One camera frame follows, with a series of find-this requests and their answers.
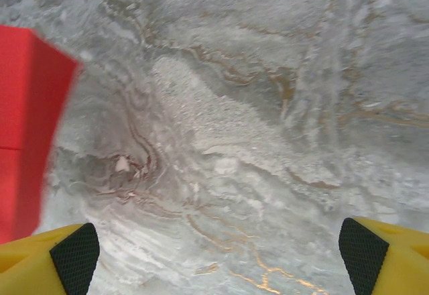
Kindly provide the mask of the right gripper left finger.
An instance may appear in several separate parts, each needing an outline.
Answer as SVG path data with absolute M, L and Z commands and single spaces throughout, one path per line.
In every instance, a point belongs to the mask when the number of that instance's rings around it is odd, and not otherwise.
M 99 259 L 92 223 L 75 224 L 1 245 L 1 293 L 86 295 Z

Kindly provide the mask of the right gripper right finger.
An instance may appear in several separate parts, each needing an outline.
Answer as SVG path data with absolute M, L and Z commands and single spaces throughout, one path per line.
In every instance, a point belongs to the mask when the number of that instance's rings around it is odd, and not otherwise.
M 339 250 L 356 295 L 427 295 L 428 234 L 348 217 Z

